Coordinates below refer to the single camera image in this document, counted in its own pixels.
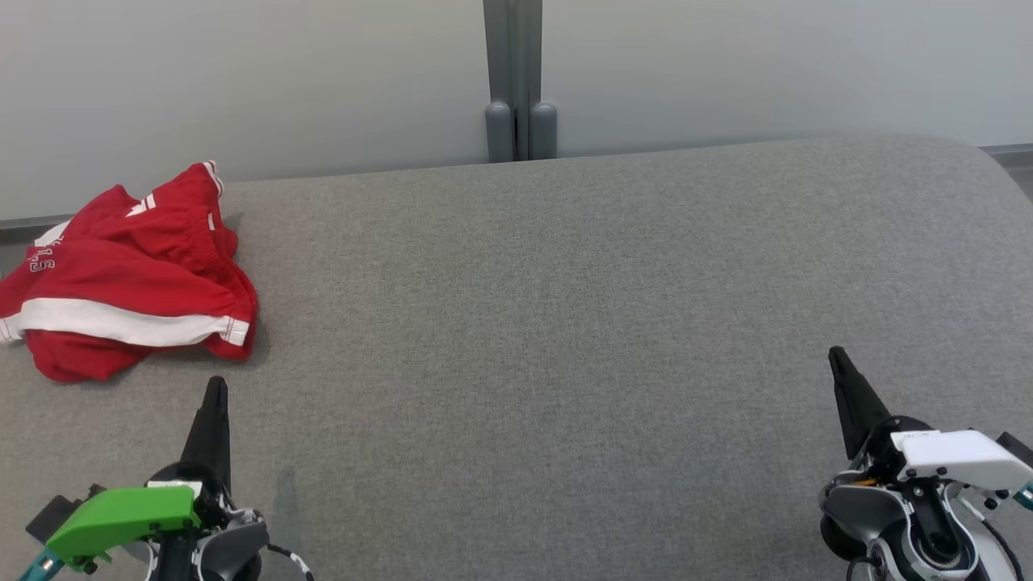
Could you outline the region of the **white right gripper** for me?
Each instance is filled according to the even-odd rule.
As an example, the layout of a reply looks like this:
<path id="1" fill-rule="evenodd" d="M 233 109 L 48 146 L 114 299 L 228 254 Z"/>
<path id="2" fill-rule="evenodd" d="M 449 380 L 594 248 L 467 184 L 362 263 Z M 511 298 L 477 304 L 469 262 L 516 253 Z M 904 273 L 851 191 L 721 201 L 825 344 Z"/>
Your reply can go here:
<path id="1" fill-rule="evenodd" d="M 988 493 L 1031 485 L 1031 464 L 997 439 L 890 415 L 844 347 L 829 347 L 829 371 L 845 453 L 865 479 L 886 487 L 960 483 Z"/>

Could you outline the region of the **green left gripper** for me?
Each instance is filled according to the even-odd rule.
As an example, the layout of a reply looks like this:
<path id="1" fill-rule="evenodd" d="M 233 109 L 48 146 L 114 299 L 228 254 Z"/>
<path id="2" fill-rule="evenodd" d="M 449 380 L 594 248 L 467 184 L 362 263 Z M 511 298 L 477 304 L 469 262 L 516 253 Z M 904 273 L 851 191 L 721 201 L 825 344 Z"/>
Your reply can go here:
<path id="1" fill-rule="evenodd" d="M 232 490 L 228 383 L 213 376 L 204 390 L 180 462 L 137 487 L 115 487 L 70 504 L 46 534 L 46 549 L 66 565 L 106 558 L 118 545 L 223 523 Z"/>

